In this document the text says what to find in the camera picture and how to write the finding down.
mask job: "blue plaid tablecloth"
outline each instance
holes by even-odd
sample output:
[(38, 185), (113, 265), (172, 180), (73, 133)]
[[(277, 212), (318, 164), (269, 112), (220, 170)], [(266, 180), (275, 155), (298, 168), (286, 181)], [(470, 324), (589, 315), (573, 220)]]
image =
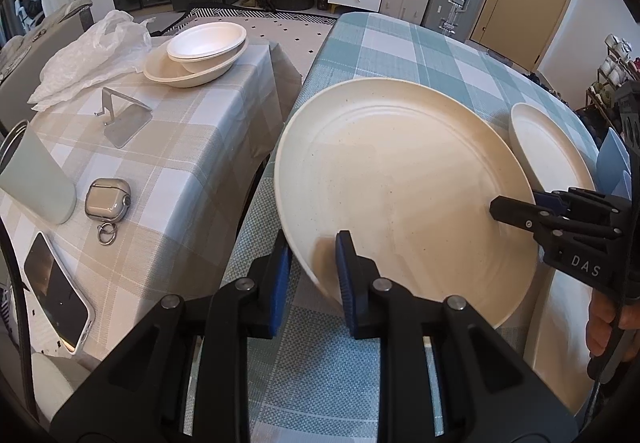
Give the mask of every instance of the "blue plaid tablecloth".
[[(380, 14), (358, 12), (337, 21), (291, 114), (318, 91), (357, 77), (392, 77), (432, 87), (465, 104), (505, 140), (511, 106), (530, 103), (562, 127), (594, 174), (596, 146), (558, 99), (482, 52)], [(274, 156), (244, 219), (223, 284), (245, 276), (256, 257), (271, 251), (280, 228), (273, 162)], [(500, 332), (522, 349), (527, 328)], [(252, 442), (374, 442), (379, 365), (378, 342), (351, 339), (343, 318), (294, 261), (277, 338), (248, 344)]]

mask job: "table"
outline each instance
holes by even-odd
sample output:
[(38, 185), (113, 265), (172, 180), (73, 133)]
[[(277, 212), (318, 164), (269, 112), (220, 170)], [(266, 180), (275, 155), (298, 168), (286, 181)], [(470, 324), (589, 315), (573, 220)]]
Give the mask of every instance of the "table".
[[(558, 99), (488, 55), (380, 14), (351, 13), (337, 21), (293, 112), (325, 87), (361, 76), (401, 78), (442, 91), (475, 111), (505, 140), (511, 106), (528, 102), (562, 127), (594, 174), (596, 146), (578, 117)], [(272, 156), (223, 283), (246, 275), (251, 261), (270, 253), (279, 228)], [(525, 317), (516, 312), (499, 330), (521, 352), (527, 330)], [(429, 354), (428, 362), (433, 369)], [(277, 338), (250, 339), (248, 344), (252, 441), (375, 441), (379, 365), (378, 342), (351, 339), (339, 312), (329, 306), (294, 261)], [(438, 416), (436, 408), (436, 426), (442, 426)]]
[[(104, 358), (166, 293), (195, 298), (218, 288), (255, 171), (301, 85), (278, 44), (248, 41), (234, 66), (204, 86), (172, 88), (142, 73), (108, 81), (153, 109), (152, 120), (123, 149), (108, 142), (104, 118), (94, 116), (101, 86), (31, 122), (76, 184), (76, 208), (66, 223), (49, 225), (0, 192), (0, 214), (20, 267), (36, 232), (45, 232), (94, 307), (83, 348), (89, 357)], [(132, 190), (132, 207), (111, 246), (98, 244), (98, 223), (84, 214), (84, 197), (97, 178), (123, 178)], [(31, 293), (26, 299), (34, 349), (64, 356), (36, 299)]]

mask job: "screw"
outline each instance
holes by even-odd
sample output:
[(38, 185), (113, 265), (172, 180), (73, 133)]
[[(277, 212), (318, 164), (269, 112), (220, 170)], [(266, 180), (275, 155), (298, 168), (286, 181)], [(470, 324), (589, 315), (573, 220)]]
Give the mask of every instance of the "screw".
[(384, 277), (373, 281), (373, 288), (378, 291), (389, 291), (392, 286), (393, 283), (390, 280), (385, 279)]
[(447, 298), (447, 306), (456, 311), (462, 311), (466, 308), (466, 300), (460, 295), (451, 295)]
[(164, 309), (173, 309), (180, 304), (180, 297), (177, 295), (165, 295), (160, 301), (160, 305)]
[(236, 280), (236, 289), (240, 291), (249, 291), (255, 286), (255, 282), (248, 277), (242, 277), (242, 279)]

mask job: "human hand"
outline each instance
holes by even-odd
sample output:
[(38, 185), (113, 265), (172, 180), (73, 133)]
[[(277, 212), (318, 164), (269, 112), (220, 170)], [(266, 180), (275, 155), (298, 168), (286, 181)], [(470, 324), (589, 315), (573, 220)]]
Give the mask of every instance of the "human hand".
[[(587, 322), (586, 341), (587, 347), (595, 357), (604, 353), (612, 327), (610, 323), (616, 317), (616, 305), (611, 299), (601, 292), (593, 290), (591, 303), (589, 304), (589, 321)], [(640, 329), (640, 302), (632, 306), (625, 306), (620, 317), (622, 329)], [(632, 344), (626, 350), (623, 362), (632, 360), (640, 349), (640, 335), (636, 333)]]

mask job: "beige plaid tablecloth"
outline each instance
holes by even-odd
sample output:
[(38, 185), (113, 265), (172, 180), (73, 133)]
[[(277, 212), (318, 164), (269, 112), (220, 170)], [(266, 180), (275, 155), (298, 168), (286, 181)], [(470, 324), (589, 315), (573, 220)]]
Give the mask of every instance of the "beige plaid tablecloth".
[[(177, 89), (143, 74), (108, 81), (153, 109), (152, 120), (122, 149), (108, 142), (103, 117), (94, 115), (101, 86), (33, 119), (76, 184), (76, 209), (63, 225), (49, 225), (0, 191), (0, 214), (20, 268), (41, 230), (91, 302), (95, 323), (86, 355), (103, 359), (166, 293), (194, 298), (217, 290), (254, 173), (273, 149), (301, 83), (279, 45), (249, 42), (223, 77), (204, 86)], [(113, 102), (116, 113), (128, 105)], [(122, 178), (132, 190), (111, 246), (98, 243), (98, 223), (84, 214), (84, 197), (97, 178)], [(32, 346), (63, 355), (36, 299), (26, 295)]]

